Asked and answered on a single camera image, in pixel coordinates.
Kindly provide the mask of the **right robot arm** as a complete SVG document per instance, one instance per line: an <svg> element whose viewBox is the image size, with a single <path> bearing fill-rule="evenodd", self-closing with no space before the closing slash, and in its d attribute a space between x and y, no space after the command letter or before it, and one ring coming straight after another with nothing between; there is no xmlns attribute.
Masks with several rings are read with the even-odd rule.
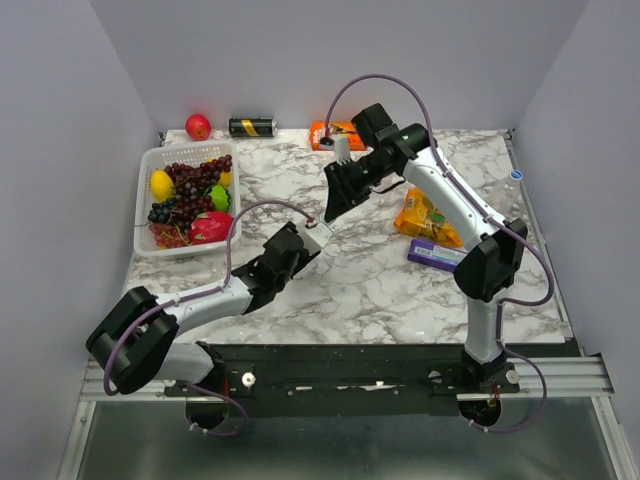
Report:
<svg viewBox="0 0 640 480"><path fill-rule="evenodd" d="M471 191L441 156L426 127L414 123L399 128L379 103L362 110L352 124L371 150L360 159L352 159L344 137L326 134L320 140L335 158L324 169L328 182L324 220L333 222L364 203L373 187L391 174L403 177L431 200L467 251L454 269L454 280L468 305L459 371L467 389L483 391L494 383L506 361L499 343L498 303L521 266L527 227L520 219L506 220Z"/></svg>

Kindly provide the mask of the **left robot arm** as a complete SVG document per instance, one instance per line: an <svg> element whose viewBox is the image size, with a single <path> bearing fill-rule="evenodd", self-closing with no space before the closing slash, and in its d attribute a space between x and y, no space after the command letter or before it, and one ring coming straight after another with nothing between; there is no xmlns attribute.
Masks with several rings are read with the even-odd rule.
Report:
<svg viewBox="0 0 640 480"><path fill-rule="evenodd" d="M289 222L263 245L260 255L219 282L160 296L144 287L127 291L86 341L87 351L103 369L105 385L126 395L153 380L170 380L188 382L201 395L214 393L222 372L212 349L203 343L180 344L176 338L273 302L331 237L322 222Z"/></svg>

